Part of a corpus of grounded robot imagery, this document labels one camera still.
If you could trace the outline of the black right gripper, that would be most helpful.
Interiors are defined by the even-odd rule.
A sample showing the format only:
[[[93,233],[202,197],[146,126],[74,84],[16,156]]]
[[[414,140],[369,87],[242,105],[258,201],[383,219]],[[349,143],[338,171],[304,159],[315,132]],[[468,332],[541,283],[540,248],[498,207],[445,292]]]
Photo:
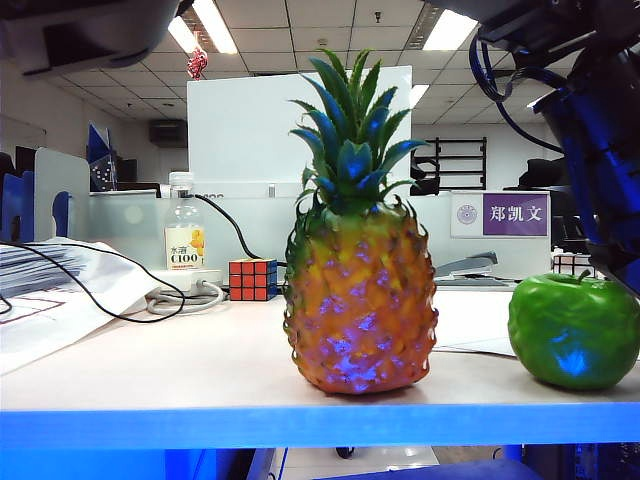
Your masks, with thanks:
[[[595,233],[589,235],[587,243],[590,262],[607,278],[639,298],[639,254],[621,247],[598,219],[595,225]]]

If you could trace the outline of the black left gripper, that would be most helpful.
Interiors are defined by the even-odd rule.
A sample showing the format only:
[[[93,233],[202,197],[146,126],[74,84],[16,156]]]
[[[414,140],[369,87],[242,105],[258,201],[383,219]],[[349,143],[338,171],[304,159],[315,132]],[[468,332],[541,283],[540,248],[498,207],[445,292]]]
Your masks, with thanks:
[[[177,0],[27,0],[1,3],[1,58],[23,75],[124,68],[161,43],[193,3]]]

